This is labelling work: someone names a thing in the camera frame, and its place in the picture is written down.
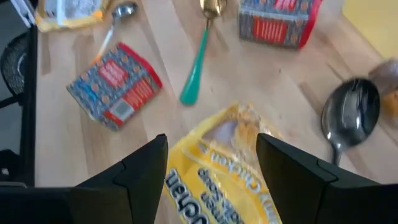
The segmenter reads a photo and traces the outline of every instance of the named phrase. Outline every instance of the instant noodle packet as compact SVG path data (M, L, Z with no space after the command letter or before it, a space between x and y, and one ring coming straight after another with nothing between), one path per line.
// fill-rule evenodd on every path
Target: instant noodle packet
M256 156L258 133L280 138L251 106L232 105L170 150L164 191L182 223L282 223Z

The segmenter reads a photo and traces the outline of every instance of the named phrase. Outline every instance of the wooden table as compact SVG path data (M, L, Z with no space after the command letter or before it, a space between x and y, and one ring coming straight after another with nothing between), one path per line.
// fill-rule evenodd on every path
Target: wooden table
M117 28L113 42L125 42L146 58L164 89L118 133L89 119L65 89L89 67L110 16L93 27L39 35L37 186L79 184L159 133L165 133L173 146L200 121L234 101L253 103L285 141L330 161L331 147L320 129L323 104L343 80L366 75L382 60L343 18L326 31L315 30L298 52L239 40L238 1L229 0L209 34L198 102L185 107L178 96L205 26L199 3L137 3L139 12ZM397 183L397 160L398 129L381 119L364 144L343 154L341 167L383 184Z

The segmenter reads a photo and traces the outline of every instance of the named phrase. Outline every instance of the green handled spoon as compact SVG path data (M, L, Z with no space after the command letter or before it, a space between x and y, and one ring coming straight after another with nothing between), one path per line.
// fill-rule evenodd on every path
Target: green handled spoon
M198 99L201 68L203 65L203 58L205 56L208 29L214 18L221 15L226 6L226 0L200 0L200 7L203 15L207 18L206 29L201 38L198 54L193 63L191 74L185 83L184 89L180 95L181 103L185 105L193 105Z

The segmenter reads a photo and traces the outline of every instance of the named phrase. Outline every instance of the gold spoon head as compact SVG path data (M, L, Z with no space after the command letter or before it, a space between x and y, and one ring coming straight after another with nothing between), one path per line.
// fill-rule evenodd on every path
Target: gold spoon head
M226 0L200 0L201 11L208 19L220 16L225 6Z

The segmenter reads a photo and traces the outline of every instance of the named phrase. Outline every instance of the silver spoon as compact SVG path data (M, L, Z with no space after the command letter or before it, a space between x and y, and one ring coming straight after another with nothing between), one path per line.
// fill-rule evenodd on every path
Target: silver spoon
M331 94L323 108L322 130L334 150L334 165L340 163L342 152L370 136L379 113L379 92L367 79L349 80Z
M94 58L92 64L97 62L102 57L102 55L103 55L103 53L104 53L104 51L106 49L106 46L108 45L109 41L112 38L113 30L114 30L114 28L116 26L116 23L119 22L122 18L129 17L129 16L133 15L134 13L136 13L137 8L138 8L138 5L135 2L124 2L124 3L119 4L118 6L116 6L113 9L113 12L112 12L112 17L113 17L112 26L111 26L111 28L109 28L109 31L106 34L106 37L104 39L104 42L102 43L101 48L99 49L99 51L98 51L96 57Z

